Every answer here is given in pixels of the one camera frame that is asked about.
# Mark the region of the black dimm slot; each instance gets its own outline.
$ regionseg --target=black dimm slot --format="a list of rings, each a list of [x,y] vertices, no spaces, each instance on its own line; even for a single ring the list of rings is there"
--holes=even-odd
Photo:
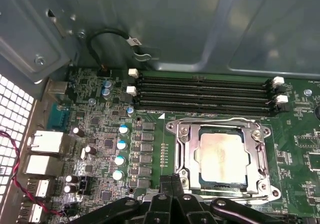
[[[163,95],[163,94],[141,94],[139,97],[143,101],[167,101],[180,103],[197,103],[211,105],[240,105],[240,106],[255,106],[266,107],[267,100],[254,98],[235,98],[235,97],[207,97],[207,96],[190,96],[190,95]]]
[[[232,97],[254,97],[254,98],[266,98],[265,92],[255,92],[254,90],[236,90],[236,89],[211,89],[205,87],[166,87],[166,86],[158,86],[158,87],[141,87],[137,88],[138,92],[141,93],[149,93],[149,92],[167,92],[167,93],[181,93],[181,94],[195,94],[195,95],[221,95],[221,96],[232,96]]]
[[[135,107],[136,109],[146,110],[160,110],[170,112],[189,112],[189,113],[217,113],[217,114],[230,114],[230,115],[248,115],[248,116],[269,116],[269,110],[256,110],[251,108],[239,107],[214,107],[214,106],[198,106],[198,105],[183,105],[176,104],[160,104],[160,103],[147,103]]]
[[[237,81],[225,81],[225,80],[208,80],[208,79],[192,79],[192,78],[167,78],[167,77],[142,77],[140,80],[143,83],[158,83],[158,84],[180,84],[180,85],[197,85],[197,86],[211,86],[216,85],[220,87],[241,87],[241,88],[253,88],[264,90],[264,83],[252,83],[252,82],[237,82]]]

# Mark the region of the black capacitor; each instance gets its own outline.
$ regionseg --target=black capacitor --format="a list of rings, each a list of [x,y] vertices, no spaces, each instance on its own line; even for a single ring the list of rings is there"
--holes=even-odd
[[[65,177],[65,181],[67,183],[77,183],[77,182],[79,182],[79,178],[77,176],[69,175],[69,176]]]
[[[81,138],[83,138],[83,137],[85,136],[84,130],[82,130],[82,129],[80,129],[80,128],[73,128],[73,129],[72,129],[72,132],[73,132],[74,134],[76,134],[77,136],[81,137]]]
[[[97,150],[94,147],[90,147],[90,146],[86,146],[84,151],[91,155],[95,155],[97,153]]]
[[[77,187],[74,185],[67,185],[63,189],[64,193],[75,193],[77,191]]]

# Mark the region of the capacitor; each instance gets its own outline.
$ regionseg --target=capacitor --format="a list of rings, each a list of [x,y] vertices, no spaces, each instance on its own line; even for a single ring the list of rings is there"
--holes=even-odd
[[[126,163],[126,159],[125,159],[123,156],[117,156],[117,157],[114,159],[114,163],[115,163],[117,166],[123,166],[123,165]]]
[[[126,136],[129,133],[129,128],[126,125],[120,125],[119,132],[121,135]]]
[[[112,83],[108,80],[103,81],[103,86],[109,90],[112,90],[114,88]]]
[[[67,183],[77,183],[79,181],[79,178],[77,176],[69,175],[65,177],[65,181]]]
[[[115,170],[114,173],[112,174],[113,179],[116,181],[120,181],[125,177],[125,174],[122,171]]]
[[[132,107],[128,107],[126,109],[126,113],[127,113],[128,117],[132,117],[135,114],[135,110]]]
[[[80,129],[80,128],[73,128],[73,129],[72,129],[72,132],[73,132],[74,134],[76,134],[78,137],[81,137],[81,138],[83,138],[83,137],[85,136],[84,130],[82,130],[82,129]]]
[[[93,148],[93,147],[90,147],[90,146],[86,146],[84,151],[86,153],[91,154],[91,155],[95,155],[97,153],[97,150],[95,148]]]
[[[120,150],[120,151],[125,151],[127,149],[127,144],[124,140],[119,140],[116,143],[116,147]]]
[[[111,98],[111,92],[110,92],[110,89],[108,89],[108,88],[104,88],[101,91],[101,94],[102,94],[104,99],[110,99]]]
[[[74,185],[67,185],[64,187],[63,191],[65,193],[75,193],[77,191],[77,187]]]

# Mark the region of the white slot latch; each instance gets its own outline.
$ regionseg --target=white slot latch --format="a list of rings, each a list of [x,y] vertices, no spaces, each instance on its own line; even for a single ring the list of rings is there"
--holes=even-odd
[[[281,104],[281,103],[288,103],[289,100],[288,100],[288,97],[286,95],[278,95],[276,98],[275,98],[275,103],[276,104]]]
[[[133,97],[136,96],[137,94],[137,89],[134,86],[128,86],[126,88],[126,93],[132,95]]]
[[[282,85],[285,83],[285,79],[283,77],[275,77],[273,80],[272,80],[272,86],[273,88],[279,86],[279,85]]]
[[[139,77],[139,73],[138,70],[136,68],[130,68],[128,71],[128,75],[134,78],[138,78]]]

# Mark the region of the metal panel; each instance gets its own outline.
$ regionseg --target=metal panel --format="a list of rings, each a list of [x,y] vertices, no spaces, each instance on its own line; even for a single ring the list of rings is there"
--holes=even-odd
[[[0,0],[0,55],[15,67],[12,71],[16,78],[26,76],[36,82],[77,61],[80,46],[71,35],[75,24],[67,2]],[[55,15],[55,23],[48,17],[49,9]],[[61,28],[67,36],[61,35]]]
[[[149,62],[156,70],[320,76],[318,0],[0,0],[4,2],[0,54],[31,81],[69,60],[76,62],[79,44],[80,65],[94,66],[76,34],[106,26],[127,31],[157,54],[159,60]],[[62,38],[48,9],[74,35]],[[134,61],[120,37],[101,35],[94,46],[110,68],[144,66]],[[34,63],[37,55],[45,58],[43,67]]]

